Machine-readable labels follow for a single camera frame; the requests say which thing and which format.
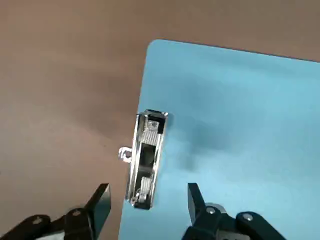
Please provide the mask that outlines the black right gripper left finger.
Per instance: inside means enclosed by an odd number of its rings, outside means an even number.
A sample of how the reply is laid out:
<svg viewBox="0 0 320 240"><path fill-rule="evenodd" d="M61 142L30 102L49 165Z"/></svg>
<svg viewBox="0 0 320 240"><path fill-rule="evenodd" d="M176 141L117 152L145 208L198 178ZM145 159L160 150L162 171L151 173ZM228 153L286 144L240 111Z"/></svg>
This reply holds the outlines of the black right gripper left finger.
<svg viewBox="0 0 320 240"><path fill-rule="evenodd" d="M97 240L111 211L111 188L100 184L88 202L69 210L60 218L31 215L8 232L2 240Z"/></svg>

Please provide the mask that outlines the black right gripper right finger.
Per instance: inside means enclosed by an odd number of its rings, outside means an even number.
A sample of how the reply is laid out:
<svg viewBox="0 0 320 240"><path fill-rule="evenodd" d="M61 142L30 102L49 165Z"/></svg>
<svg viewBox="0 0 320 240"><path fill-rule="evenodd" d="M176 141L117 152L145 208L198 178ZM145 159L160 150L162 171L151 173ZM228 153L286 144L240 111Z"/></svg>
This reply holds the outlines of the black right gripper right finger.
<svg viewBox="0 0 320 240"><path fill-rule="evenodd" d="M197 183L187 184L188 211L191 225L183 240L284 240L260 214L243 211L235 218L216 203L206 203Z"/></svg>

